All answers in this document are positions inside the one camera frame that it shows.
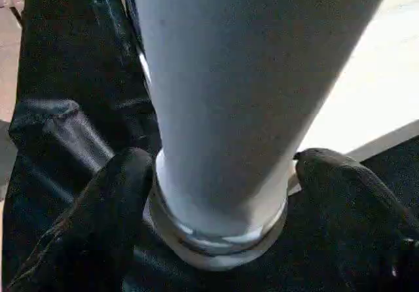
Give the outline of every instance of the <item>floor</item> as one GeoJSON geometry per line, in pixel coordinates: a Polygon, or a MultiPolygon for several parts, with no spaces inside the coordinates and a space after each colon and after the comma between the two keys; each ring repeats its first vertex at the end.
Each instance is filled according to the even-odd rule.
{"type": "MultiPolygon", "coordinates": [[[[301,149],[328,147],[363,159],[375,154],[377,149],[419,135],[418,11],[419,0],[383,1],[301,149]]],[[[3,191],[0,198],[3,199],[16,156],[7,128],[16,101],[21,28],[6,8],[0,9],[0,25],[0,188],[3,191]]]]}

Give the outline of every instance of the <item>white cylinder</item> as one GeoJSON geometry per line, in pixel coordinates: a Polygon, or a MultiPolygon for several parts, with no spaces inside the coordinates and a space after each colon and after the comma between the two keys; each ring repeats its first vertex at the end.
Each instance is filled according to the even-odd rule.
{"type": "Polygon", "coordinates": [[[378,2],[136,0],[158,192],[181,228],[234,242],[272,225],[293,154],[378,2]]]}

